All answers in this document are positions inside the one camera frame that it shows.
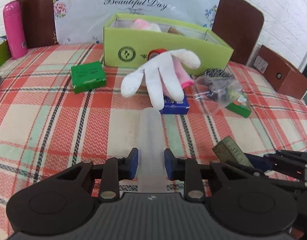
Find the pink cloth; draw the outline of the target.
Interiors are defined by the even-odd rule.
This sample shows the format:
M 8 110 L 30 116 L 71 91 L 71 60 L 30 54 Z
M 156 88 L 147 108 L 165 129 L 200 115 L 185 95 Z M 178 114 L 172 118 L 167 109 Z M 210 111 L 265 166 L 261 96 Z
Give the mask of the pink cloth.
M 164 63 L 159 67 L 159 73 L 162 80 L 162 89 L 164 95 L 175 101 L 184 99 L 183 89 L 194 84 L 193 79 L 182 67 L 181 61 L 172 59 L 170 62 Z

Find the light green cardboard box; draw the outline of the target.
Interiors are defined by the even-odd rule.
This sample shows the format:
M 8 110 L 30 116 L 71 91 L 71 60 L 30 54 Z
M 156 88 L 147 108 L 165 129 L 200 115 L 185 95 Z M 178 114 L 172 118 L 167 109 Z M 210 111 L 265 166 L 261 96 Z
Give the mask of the light green cardboard box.
M 151 23 L 166 32 L 147 30 Z M 208 28 L 148 15 L 113 15 L 104 25 L 103 41 L 104 63 L 111 67 L 138 68 L 155 49 L 191 50 L 201 61 L 198 69 L 186 69 L 191 75 L 200 75 L 210 68 L 226 68 L 234 51 Z

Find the pink thermos bottle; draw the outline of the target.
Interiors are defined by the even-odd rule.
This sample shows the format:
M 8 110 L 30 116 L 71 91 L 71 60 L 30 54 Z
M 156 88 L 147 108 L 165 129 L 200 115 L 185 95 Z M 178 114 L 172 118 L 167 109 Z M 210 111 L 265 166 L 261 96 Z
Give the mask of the pink thermos bottle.
M 26 55 L 28 48 L 23 30 L 19 1 L 9 2 L 3 9 L 4 28 L 13 59 Z

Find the clear plastic tube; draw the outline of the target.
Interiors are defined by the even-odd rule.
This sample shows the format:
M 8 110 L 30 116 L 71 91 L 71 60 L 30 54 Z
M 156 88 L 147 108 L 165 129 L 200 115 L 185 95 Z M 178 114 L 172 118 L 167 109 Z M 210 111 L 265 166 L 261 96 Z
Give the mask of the clear plastic tube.
M 166 191 L 164 164 L 164 132 L 160 112 L 143 109 L 138 130 L 138 191 L 163 193 Z

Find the floral plastic pillow bag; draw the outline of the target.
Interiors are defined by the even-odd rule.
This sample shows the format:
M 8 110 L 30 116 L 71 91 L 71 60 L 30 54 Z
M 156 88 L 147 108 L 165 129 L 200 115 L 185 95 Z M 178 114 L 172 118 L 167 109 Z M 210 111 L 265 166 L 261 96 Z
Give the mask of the floral plastic pillow bag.
M 212 28 L 220 0 L 53 0 L 59 44 L 101 43 L 117 13 L 150 15 Z

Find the red tape roll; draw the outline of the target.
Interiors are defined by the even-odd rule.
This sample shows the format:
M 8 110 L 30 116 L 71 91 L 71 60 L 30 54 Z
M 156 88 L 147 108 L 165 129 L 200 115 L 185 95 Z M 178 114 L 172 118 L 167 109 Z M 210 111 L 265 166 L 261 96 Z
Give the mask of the red tape roll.
M 147 56 L 147 60 L 151 60 L 153 59 L 155 56 L 161 54 L 161 53 L 164 53 L 166 52 L 166 49 L 155 49 L 155 50 L 152 50 L 148 53 L 148 56 Z

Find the steel wool scrubber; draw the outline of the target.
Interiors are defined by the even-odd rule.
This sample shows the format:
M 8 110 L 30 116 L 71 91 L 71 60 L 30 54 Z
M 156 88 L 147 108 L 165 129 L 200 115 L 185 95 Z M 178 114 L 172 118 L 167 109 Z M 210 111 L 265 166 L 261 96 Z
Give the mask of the steel wool scrubber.
M 222 78 L 228 78 L 228 79 L 235 79 L 235 76 L 225 71 L 224 69 L 218 69 L 218 68 L 210 68 L 207 69 L 204 74 L 209 77 L 222 77 Z

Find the small green open box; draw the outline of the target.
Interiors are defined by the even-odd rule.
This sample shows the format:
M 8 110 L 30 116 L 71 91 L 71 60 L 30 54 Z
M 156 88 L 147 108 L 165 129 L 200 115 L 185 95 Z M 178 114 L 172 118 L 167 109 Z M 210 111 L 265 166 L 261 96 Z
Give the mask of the small green open box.
M 0 67 L 11 58 L 7 40 L 0 38 Z

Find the white glove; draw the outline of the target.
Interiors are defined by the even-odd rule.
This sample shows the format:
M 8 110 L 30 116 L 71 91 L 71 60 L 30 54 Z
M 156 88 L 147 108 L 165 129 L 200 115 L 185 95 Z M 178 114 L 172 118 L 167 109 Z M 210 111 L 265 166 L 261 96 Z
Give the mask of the white glove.
M 164 90 L 174 101 L 182 101 L 184 91 L 176 75 L 175 62 L 183 63 L 190 69 L 197 69 L 201 65 L 199 57 L 193 51 L 178 49 L 162 52 L 124 77 L 121 84 L 122 96 L 132 97 L 140 88 L 142 81 L 145 81 L 154 109 L 160 111 L 164 108 Z
M 165 33 L 166 31 L 164 29 L 162 29 L 158 24 L 156 23 L 151 23 L 149 24 L 147 30 L 149 31 L 155 31 L 155 32 L 159 32 L 159 33 Z

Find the olive green small box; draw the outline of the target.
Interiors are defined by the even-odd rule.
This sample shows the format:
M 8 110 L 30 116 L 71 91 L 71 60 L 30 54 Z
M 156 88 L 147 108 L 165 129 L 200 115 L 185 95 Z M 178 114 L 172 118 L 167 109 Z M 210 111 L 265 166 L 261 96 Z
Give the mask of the olive green small box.
M 230 136 L 218 142 L 213 147 L 213 152 L 222 162 L 231 161 L 236 164 L 253 167 L 247 156 Z

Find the dark green box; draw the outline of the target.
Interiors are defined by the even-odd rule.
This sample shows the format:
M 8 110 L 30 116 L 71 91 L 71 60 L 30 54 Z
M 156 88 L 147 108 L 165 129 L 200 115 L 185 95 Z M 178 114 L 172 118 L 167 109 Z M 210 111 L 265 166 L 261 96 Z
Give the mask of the dark green box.
M 99 61 L 71 67 L 72 88 L 75 94 L 106 86 L 106 75 Z

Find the brown cardboard box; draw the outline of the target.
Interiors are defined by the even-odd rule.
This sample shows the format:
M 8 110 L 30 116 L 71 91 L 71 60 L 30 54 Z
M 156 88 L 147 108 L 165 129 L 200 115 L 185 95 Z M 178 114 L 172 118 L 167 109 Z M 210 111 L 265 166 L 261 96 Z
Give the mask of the brown cardboard box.
M 293 64 L 264 45 L 260 47 L 253 67 L 277 93 L 302 99 L 307 91 L 307 78 Z

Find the dark blue box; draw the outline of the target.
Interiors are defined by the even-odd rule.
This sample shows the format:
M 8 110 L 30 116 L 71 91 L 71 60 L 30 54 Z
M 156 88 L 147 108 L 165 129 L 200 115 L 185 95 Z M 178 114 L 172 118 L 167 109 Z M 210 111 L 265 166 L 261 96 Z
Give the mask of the dark blue box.
M 184 99 L 180 102 L 176 102 L 167 96 L 164 96 L 164 108 L 159 112 L 161 114 L 179 114 L 186 115 L 190 109 L 187 97 L 184 96 Z

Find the clear plastic cup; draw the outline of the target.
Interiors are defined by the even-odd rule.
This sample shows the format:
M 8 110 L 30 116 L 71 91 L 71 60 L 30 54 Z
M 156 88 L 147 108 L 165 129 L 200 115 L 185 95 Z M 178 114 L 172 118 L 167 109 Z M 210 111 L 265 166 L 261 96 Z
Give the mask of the clear plastic cup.
M 239 82 L 231 77 L 199 76 L 194 81 L 194 99 L 205 115 L 214 115 L 242 95 Z

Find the green colourful small box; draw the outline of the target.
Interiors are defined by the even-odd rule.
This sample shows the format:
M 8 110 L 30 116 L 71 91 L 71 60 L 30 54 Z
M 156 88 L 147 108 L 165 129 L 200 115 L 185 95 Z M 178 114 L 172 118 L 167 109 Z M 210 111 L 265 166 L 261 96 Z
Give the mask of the green colourful small box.
M 230 103 L 226 109 L 244 118 L 248 118 L 252 113 L 252 107 L 249 99 L 244 92 L 242 92 L 242 94 L 235 101 Z

